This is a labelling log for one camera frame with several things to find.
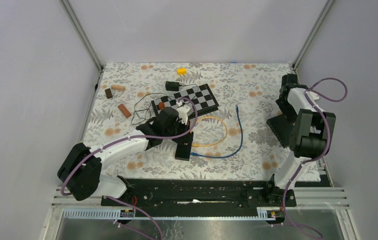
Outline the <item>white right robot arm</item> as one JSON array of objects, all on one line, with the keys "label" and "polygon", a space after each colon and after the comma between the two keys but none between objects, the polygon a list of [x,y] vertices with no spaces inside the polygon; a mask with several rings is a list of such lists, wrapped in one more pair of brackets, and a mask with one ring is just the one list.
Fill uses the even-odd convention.
[{"label": "white right robot arm", "polygon": [[284,194],[281,189],[292,189],[300,173],[325,156],[330,149],[336,115],[318,106],[306,85],[298,83],[296,74],[285,74],[281,79],[279,97],[275,101],[281,115],[266,123],[283,148],[290,154],[271,180],[273,187],[264,191],[264,201],[278,205]]}]

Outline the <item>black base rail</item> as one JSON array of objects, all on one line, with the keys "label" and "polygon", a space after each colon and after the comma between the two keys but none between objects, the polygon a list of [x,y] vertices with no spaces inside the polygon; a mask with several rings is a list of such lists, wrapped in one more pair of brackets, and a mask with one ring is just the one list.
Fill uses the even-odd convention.
[{"label": "black base rail", "polygon": [[296,207],[293,190],[270,181],[127,178],[118,200],[152,217],[256,217],[258,208]]}]

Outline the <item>yellow block near wall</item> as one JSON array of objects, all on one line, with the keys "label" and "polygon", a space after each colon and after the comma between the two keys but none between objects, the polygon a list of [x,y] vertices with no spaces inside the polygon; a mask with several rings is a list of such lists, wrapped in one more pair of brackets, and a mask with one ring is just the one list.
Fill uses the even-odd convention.
[{"label": "yellow block near wall", "polygon": [[177,72],[178,75],[185,75],[185,74],[187,74],[187,69],[186,68],[178,68],[176,70],[176,72]]}]

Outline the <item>small black network switch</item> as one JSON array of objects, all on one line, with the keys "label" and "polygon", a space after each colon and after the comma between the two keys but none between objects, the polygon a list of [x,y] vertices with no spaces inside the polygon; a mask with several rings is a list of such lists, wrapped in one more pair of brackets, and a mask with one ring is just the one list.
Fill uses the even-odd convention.
[{"label": "small black network switch", "polygon": [[188,133],[185,136],[178,138],[176,143],[176,151],[174,155],[175,160],[186,161],[190,160],[192,144],[194,140],[194,133]]}]

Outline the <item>large black network switch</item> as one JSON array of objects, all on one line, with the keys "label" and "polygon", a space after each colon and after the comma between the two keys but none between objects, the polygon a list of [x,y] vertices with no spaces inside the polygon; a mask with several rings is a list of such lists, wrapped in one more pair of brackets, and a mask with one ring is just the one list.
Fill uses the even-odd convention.
[{"label": "large black network switch", "polygon": [[269,118],[266,123],[276,136],[280,145],[283,148],[288,148],[294,123],[289,122],[283,114]]}]

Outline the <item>light tan wooden block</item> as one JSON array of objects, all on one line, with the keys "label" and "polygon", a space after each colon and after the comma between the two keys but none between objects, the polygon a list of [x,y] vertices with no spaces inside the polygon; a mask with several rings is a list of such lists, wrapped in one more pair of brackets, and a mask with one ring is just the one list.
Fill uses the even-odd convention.
[{"label": "light tan wooden block", "polygon": [[126,88],[121,85],[111,85],[110,88],[114,91],[121,91],[121,92],[126,90]]}]

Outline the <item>reddish brown wooden block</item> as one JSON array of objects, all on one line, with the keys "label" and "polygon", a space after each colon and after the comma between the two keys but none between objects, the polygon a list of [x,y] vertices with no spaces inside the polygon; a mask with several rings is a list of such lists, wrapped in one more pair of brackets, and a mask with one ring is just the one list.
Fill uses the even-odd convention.
[{"label": "reddish brown wooden block", "polygon": [[132,116],[131,112],[127,109],[127,107],[124,104],[119,104],[117,108],[126,119]]}]

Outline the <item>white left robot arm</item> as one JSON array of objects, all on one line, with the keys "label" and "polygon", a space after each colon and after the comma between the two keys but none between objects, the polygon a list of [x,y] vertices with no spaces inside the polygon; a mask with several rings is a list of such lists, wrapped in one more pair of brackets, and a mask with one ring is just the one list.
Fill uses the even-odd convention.
[{"label": "white left robot arm", "polygon": [[195,110],[186,105],[165,107],[156,117],[137,126],[127,136],[98,146],[75,144],[57,171],[63,183],[61,193],[82,201],[92,196],[108,196],[121,206],[129,204],[132,192],[122,179],[103,175],[104,167],[129,155],[147,151],[163,140],[187,144],[192,139],[189,116]]}]

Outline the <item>orange piece on checkerboard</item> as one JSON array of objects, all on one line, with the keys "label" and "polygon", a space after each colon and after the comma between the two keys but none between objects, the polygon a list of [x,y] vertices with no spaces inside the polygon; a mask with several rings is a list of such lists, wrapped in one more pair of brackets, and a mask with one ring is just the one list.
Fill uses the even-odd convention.
[{"label": "orange piece on checkerboard", "polygon": [[165,108],[165,103],[164,103],[164,102],[160,102],[160,103],[158,104],[158,108],[159,108],[160,110],[163,110],[163,109]]}]

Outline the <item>dark brown wooden block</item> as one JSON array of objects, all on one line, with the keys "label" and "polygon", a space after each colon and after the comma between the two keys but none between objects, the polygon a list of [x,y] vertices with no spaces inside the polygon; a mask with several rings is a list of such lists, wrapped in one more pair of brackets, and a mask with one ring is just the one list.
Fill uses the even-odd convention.
[{"label": "dark brown wooden block", "polygon": [[107,99],[113,98],[112,90],[110,88],[105,89],[104,92]]}]

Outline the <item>black power adapter with cable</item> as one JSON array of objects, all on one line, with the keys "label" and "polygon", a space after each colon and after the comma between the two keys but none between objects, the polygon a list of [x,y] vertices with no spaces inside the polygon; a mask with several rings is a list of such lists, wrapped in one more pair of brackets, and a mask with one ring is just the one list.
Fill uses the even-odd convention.
[{"label": "black power adapter with cable", "polygon": [[[180,87],[189,87],[189,86],[196,86],[197,88],[199,88],[199,86],[197,84],[194,84],[194,83],[193,84],[182,84],[181,82],[177,82],[177,81],[166,81],[165,82],[165,89],[167,91],[172,91],[172,92],[178,92],[180,90]],[[143,96],[134,105],[133,117],[131,119],[131,124],[132,125],[136,125],[136,124],[140,124],[141,123],[141,122],[133,123],[133,120],[134,120],[135,117],[138,117],[139,119],[143,119],[143,120],[147,120],[148,118],[151,117],[151,110],[150,110],[149,106],[147,108],[143,108],[143,109],[137,110],[136,109],[137,104],[140,103],[148,95],[158,95],[158,94],[164,95],[167,99],[171,99],[172,98],[171,96],[168,96],[166,93],[162,93],[162,92],[148,93],[147,95]],[[144,112],[144,117],[139,116],[139,113],[142,113],[142,112]]]}]

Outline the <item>floral patterned table mat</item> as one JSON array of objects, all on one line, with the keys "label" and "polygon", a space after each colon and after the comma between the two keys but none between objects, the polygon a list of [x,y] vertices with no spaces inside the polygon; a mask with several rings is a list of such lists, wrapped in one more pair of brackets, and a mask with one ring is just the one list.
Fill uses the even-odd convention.
[{"label": "floral patterned table mat", "polygon": [[[177,69],[187,74],[178,75]],[[162,144],[111,163],[110,176],[149,179],[268,180],[290,154],[266,121],[280,114],[276,104],[281,78],[290,72],[284,64],[257,63],[114,63],[105,66],[83,142],[106,144],[129,134],[134,105],[151,93],[167,94],[165,83],[208,84],[218,103],[217,111],[194,128],[196,147],[189,161],[176,160],[176,144]],[[124,86],[125,91],[111,89]],[[113,98],[107,99],[105,89]],[[147,95],[136,109],[150,107],[162,94]],[[131,116],[118,109],[124,104]],[[142,122],[137,116],[133,123]]]}]

